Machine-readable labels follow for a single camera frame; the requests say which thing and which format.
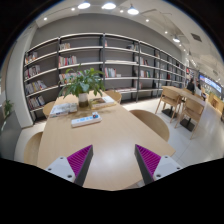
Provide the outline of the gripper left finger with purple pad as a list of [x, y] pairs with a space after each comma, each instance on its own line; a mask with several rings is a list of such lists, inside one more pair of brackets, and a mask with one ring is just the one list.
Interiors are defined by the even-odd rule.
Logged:
[[86, 146], [68, 157], [59, 156], [46, 171], [82, 186], [93, 157], [93, 146]]

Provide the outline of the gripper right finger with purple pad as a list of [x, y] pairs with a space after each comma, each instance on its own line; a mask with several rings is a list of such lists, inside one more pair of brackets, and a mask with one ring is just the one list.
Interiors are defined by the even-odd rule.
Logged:
[[140, 145], [135, 145], [135, 157], [145, 185], [182, 169], [170, 156], [159, 156]]

